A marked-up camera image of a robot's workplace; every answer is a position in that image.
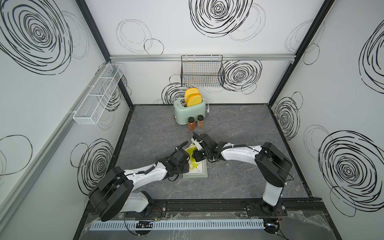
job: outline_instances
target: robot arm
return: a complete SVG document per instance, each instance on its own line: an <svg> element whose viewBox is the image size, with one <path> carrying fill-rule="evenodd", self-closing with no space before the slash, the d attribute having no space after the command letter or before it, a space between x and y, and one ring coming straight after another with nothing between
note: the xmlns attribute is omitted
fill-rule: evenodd
<svg viewBox="0 0 384 240"><path fill-rule="evenodd" d="M193 154L197 162L203 159L237 160L257 165L266 180L263 193L264 206L269 208L269 212L274 211L286 184L292 162L272 143L265 142L262 146L251 147L228 142L216 144L207 134L196 133L191 140L197 147Z"/></svg>
<svg viewBox="0 0 384 240"><path fill-rule="evenodd" d="M217 144L207 134L196 133L191 140L197 147L192 155L197 162L204 159L209 162L237 160L257 165L267 181L261 207L268 209L265 212L274 212L292 166L290 160L274 145L268 142L252 147L228 142ZM144 215L150 212L153 202L151 197L145 191L131 191L153 181L189 172L190 156L182 149L187 143L177 146L165 158L156 158L154 164L132 170L112 168L88 194L101 220L107 221L119 212L135 211L143 212Z"/></svg>

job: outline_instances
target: gray countertop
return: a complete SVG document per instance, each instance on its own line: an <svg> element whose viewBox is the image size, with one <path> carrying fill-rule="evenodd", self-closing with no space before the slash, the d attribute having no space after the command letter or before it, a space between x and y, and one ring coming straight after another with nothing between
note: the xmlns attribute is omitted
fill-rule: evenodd
<svg viewBox="0 0 384 240"><path fill-rule="evenodd" d="M173 119L173 106L136 106L117 161L122 169L154 163L155 157L169 155L180 143L191 139L187 125ZM216 142L249 146L271 142L287 157L288 151L266 105L214 105L204 119L204 128ZM154 199L261 198L265 179L258 167L240 161L207 162L207 179L162 180L136 191L147 191ZM284 187L283 198L308 197L293 166L294 181Z"/></svg>

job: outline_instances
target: black metal frame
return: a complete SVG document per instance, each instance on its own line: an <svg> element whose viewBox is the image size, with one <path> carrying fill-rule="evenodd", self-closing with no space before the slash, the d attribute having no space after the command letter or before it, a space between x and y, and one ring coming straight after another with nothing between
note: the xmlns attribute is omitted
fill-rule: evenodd
<svg viewBox="0 0 384 240"><path fill-rule="evenodd" d="M162 210L162 217L165 217L166 214L176 215L177 213L186 212L247 212L247 215L250 216L255 214L253 214L254 212L250 212L249 206L253 203L260 202L260 200L261 199L155 199L154 207L160 207ZM331 227L336 239L342 239L321 198L281 199L279 209L281 210L283 216L287 216L287 212L290 211L321 211L323 212L324 217ZM80 238L81 232L87 221L87 217L92 210L93 206L90 202L88 202L73 240L78 240ZM125 217L134 217L137 220L153 220L159 216L153 215L149 217L142 217L139 213L126 213ZM259 218L268 220L275 218L275 216L260 215Z"/></svg>
<svg viewBox="0 0 384 240"><path fill-rule="evenodd" d="M293 73L293 70L295 69L296 65L299 63L302 55L305 53L305 50L307 49L308 45L311 43L313 36L316 34L317 29L320 27L321 23L323 22L325 16L328 14L328 11L331 9L334 2L335 0L325 0L323 2L323 5L321 6L319 12L317 13L315 19L312 22L312 25L310 26L307 34L305 35L303 41L301 42L299 48L296 51L295 61L288 66L287 70L285 71L283 77L279 82L279 85L277 86L271 99L269 100L268 104L270 107L272 107L277 97L283 90L284 85L287 83L289 77Z"/></svg>
<svg viewBox="0 0 384 240"><path fill-rule="evenodd" d="M109 53L107 45L105 45L105 42L104 42L103 38L101 37L99 29L97 28L97 25L95 23L95 20L92 17L92 14L88 8L87 3L85 2L85 0L75 0L75 1L79 7L84 19L85 19L85 21L87 22L89 30L91 31L93 38L95 39L105 61L107 61L107 62L110 61L111 60L110 59L111 54ZM132 109L133 103L132 103L131 98L129 97L127 88L124 86L124 84L121 81L118 82L118 86L119 86L119 89L120 89L122 95L124 96L125 101L128 104L128 107L130 109Z"/></svg>
<svg viewBox="0 0 384 240"><path fill-rule="evenodd" d="M297 50L297 53L296 53L297 57L296 57L295 61L293 62L293 64L291 64L288 67L288 69L286 70L285 74L283 75L278 87L276 88L274 94L272 95L271 100L269 101L268 104L266 104L269 109L271 108L271 106L276 101L278 95L280 94L285 83L287 82L290 75L292 74L294 68L298 64L300 58L304 54L304 52L305 52L306 48L308 47L311 39L313 38L314 34L316 33L317 29L319 28L320 24L322 23L324 17L328 13L328 11L331 8L334 1L335 0L325 0L324 1L324 3L322 5L322 7L320 8L320 11L318 12L315 20L313 21L310 29L308 30L306 36L304 37L303 42L301 43L301 45L299 46L299 49ZM103 54L104 59L106 61L110 61L110 53L107 49L107 46L105 45L105 42L103 41L103 38L101 37L101 34L100 34L100 32L96 26L96 23L95 23L92 15L91 15L91 12L89 11L89 8L88 8L85 0L76 0L76 3L79 6L81 13L83 14L84 19L87 22L88 27L89 27L92 35L94 36L94 39L95 39L97 45L99 46L99 49L100 49L101 53ZM135 105L133 105L133 103L129 97L129 94L127 92L127 89L122 84L122 82L119 82L119 89L122 92L128 106L130 108L130 111L128 113L128 116L127 116L126 122L123 126L123 129L121 131L118 143L117 143L115 151L113 153L113 157L112 157L110 164L108 166L108 170L110 170L113 166L116 165L122 144L124 142L125 135L127 133L129 122L132 118L132 114L133 114L134 109L135 109ZM138 105L139 106L142 106L142 105L147 106L147 105L152 105L152 104L138 104ZM262 105L262 104L212 104L212 105ZM285 144L286 148L288 149L289 155L290 155L292 161L294 162L294 165L295 165L296 170L300 176L300 179L301 179L301 181L302 181L302 183L306 189L306 192L307 192L308 196L310 196L309 198L281 199L281 204L285 207L286 211L296 211L296 210L319 210L319 211L322 211L324 213L330 227L332 228L336 239L341 240L340 234L338 233L337 228L335 227L335 225L332 221L332 218L330 217L330 215L329 215L324 203L322 202L322 200L320 198L312 197L312 194L311 194L311 191L307 185L307 182L305 181L305 178L304 178L299 166L297 165L296 159L295 159L295 157L294 157L294 155L293 155L293 153L292 153L292 151L291 151L291 149L290 149L290 147L289 147L289 145L288 145L288 143L287 143L287 141L286 141L286 139L285 139L285 137L281 131L281 128L280 128L279 124L277 123L276 118L273 115L271 109L270 109L270 113L271 113L272 118L276 124L276 127L278 128L279 133L280 133L280 135L284 141L284 144ZM255 214L254 212L249 212L249 210L247 209L247 206L249 204L256 203L259 201L260 201L260 199L162 199L162 200L156 200L155 199L155 205L157 204L158 206L165 207L166 208L165 213L167 211L168 212L185 212L185 209L189 209L189 211L195 211L195 212L196 211L209 212L209 211L213 211L213 210L215 210L215 211L242 210L242 211L247 211L248 214ZM83 227L86 223L87 217L88 217L89 213L91 213L92 211L93 211L93 206L90 202L88 202L88 204L84 210L83 216L80 220L78 229L77 229L75 236L73 238L74 240L77 240L80 238L80 234L81 234L81 231L83 230Z"/></svg>
<svg viewBox="0 0 384 240"><path fill-rule="evenodd" d="M109 162L107 172L109 172L109 170L111 170L111 168L116 166L116 162L118 160L118 157L119 157L119 154L120 154L120 151L122 148L122 144L124 143L125 135L127 134L128 126L129 126L129 123L131 122L131 118L132 118L132 114L133 114L134 110L135 110L135 106L133 106L128 112L124 126L122 127L122 130L121 130L118 142L116 143L115 150L113 151L111 161Z"/></svg>

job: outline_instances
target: toaster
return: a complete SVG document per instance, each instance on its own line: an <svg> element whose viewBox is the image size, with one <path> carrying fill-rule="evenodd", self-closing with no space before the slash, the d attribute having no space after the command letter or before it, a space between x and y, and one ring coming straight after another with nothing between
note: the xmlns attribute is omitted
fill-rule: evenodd
<svg viewBox="0 0 384 240"><path fill-rule="evenodd" d="M205 117L205 105L207 101L203 101L199 104L187 107L185 103L182 102L184 99L176 99L173 103L173 108L175 111L176 122L180 125L188 123L188 118L193 117L197 121L198 115L203 115Z"/></svg>

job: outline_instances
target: orange wire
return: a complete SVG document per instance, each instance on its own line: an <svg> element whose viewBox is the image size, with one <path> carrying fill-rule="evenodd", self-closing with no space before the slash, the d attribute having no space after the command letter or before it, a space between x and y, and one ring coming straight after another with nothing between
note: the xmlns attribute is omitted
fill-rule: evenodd
<svg viewBox="0 0 384 240"><path fill-rule="evenodd" d="M160 211L160 213L162 213L161 209L159 207L155 207L154 209L152 209L152 211L156 211L156 209L158 209Z"/></svg>
<svg viewBox="0 0 384 240"><path fill-rule="evenodd" d="M282 215L282 213L281 213L281 211L279 209L277 209L277 210L279 211L279 213L281 215L281 220L282 220L283 219L283 215Z"/></svg>

